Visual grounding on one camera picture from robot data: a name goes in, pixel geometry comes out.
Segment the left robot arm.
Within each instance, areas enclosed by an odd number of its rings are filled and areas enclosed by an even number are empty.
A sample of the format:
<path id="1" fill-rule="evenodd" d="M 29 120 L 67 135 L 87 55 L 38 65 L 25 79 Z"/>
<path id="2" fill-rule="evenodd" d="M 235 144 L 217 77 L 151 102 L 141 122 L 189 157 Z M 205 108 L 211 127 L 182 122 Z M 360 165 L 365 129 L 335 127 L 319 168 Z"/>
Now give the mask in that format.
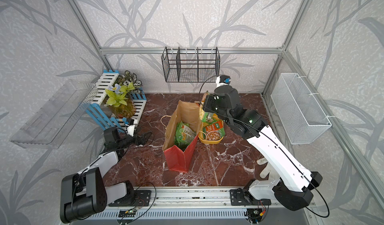
<path id="1" fill-rule="evenodd" d="M 60 219 L 64 224 L 85 220 L 101 213 L 109 205 L 127 206 L 133 210 L 120 217 L 124 219 L 137 209 L 149 206 L 150 190 L 139 191 L 130 181 L 106 186 L 105 174 L 116 165 L 132 145 L 145 145 L 152 132 L 130 135 L 121 128 L 104 130 L 104 149 L 87 167 L 78 173 L 68 175 L 61 183 Z"/>

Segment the red paper bag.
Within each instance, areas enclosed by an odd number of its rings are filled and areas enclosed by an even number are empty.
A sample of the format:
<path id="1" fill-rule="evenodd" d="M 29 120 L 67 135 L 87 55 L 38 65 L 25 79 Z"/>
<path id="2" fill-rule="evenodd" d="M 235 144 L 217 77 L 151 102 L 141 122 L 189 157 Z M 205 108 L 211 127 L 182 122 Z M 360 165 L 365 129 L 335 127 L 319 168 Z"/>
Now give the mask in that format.
<path id="1" fill-rule="evenodd" d="M 166 126 L 163 152 L 170 171 L 186 173 L 197 145 L 200 107 L 179 101 Z"/>

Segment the mushroom soup packet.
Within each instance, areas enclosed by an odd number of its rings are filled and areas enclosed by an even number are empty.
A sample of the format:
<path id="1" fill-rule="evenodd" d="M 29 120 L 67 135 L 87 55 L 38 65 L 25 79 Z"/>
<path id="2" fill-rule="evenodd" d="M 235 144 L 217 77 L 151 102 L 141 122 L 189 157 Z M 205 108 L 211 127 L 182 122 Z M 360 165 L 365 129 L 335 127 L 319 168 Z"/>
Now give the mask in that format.
<path id="1" fill-rule="evenodd" d="M 179 149 L 185 151 L 195 137 L 196 132 L 190 128 L 189 124 L 183 122 L 177 124 L 174 143 Z"/>

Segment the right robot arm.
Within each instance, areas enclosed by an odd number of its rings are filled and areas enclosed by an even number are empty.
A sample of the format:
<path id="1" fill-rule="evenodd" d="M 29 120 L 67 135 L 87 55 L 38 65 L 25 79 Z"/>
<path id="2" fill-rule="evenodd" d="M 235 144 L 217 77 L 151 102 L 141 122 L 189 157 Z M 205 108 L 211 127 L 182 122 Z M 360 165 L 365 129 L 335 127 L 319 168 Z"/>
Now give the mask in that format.
<path id="1" fill-rule="evenodd" d="M 256 148 L 279 175 L 273 181 L 248 183 L 243 189 L 246 199 L 277 200 L 291 211 L 310 205 L 314 197 L 312 191 L 323 177 L 298 162 L 257 111 L 244 108 L 236 89 L 230 85 L 216 87 L 213 94 L 207 95 L 203 110 L 215 113 L 235 134 Z"/>

